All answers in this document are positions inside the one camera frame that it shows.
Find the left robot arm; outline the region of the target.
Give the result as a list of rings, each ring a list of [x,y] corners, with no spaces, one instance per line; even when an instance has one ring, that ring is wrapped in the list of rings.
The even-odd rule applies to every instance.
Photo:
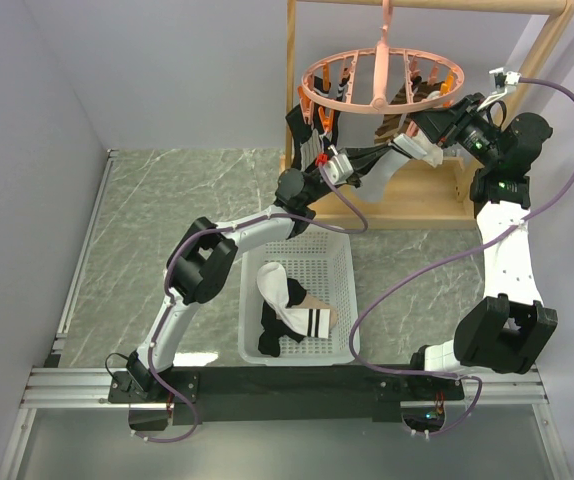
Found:
[[[133,392],[153,402],[173,389],[167,376],[176,349],[199,308],[221,292],[237,257],[302,234],[316,222],[311,204],[338,194],[342,185],[382,195],[384,189],[374,182],[388,182],[412,156],[395,141],[370,148],[329,146],[309,169],[283,171],[274,202],[261,212],[224,223],[195,220],[167,260],[156,319],[126,361]]]

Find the pink round clip hanger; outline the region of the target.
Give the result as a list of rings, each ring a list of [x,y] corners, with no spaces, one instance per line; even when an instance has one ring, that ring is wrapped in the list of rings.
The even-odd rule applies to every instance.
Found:
[[[319,119],[323,131],[332,130],[334,115],[338,112],[361,115],[407,114],[434,107],[449,106],[456,93],[463,86],[463,69],[453,61],[440,55],[410,48],[396,48],[389,45],[389,29],[392,23],[394,3],[383,1],[383,21],[380,38],[371,48],[354,49],[323,58],[312,64],[303,74],[297,88],[299,105],[306,123],[312,125]],[[366,103],[353,101],[353,90],[359,60],[371,57],[374,60],[372,73],[372,95]],[[402,62],[402,86],[405,86],[405,103],[391,105],[388,95],[389,67],[392,60]],[[438,85],[448,103],[437,105],[426,99],[414,103],[412,80],[420,75],[420,66],[430,68],[429,85]]]

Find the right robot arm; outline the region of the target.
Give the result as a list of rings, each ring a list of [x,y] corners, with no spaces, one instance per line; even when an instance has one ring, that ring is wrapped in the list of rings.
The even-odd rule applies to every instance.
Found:
[[[526,373],[558,325],[556,311],[544,306],[536,286],[525,219],[531,207],[528,172],[553,130],[535,113],[520,114],[501,128],[480,94],[411,118],[431,144],[457,144],[482,165],[469,198],[485,246],[483,298],[459,322],[452,340],[413,355],[416,368],[406,374],[406,387],[427,399],[441,386],[439,372],[481,367]]]

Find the white sock with black stripes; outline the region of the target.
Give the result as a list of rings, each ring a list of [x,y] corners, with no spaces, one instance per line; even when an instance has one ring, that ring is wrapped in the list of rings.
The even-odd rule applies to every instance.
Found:
[[[362,177],[361,185],[355,189],[356,195],[367,203],[380,202],[390,179],[410,160],[422,160],[437,167],[442,164],[443,157],[443,150],[430,142],[422,132],[414,137],[399,134],[388,144],[387,152]]]

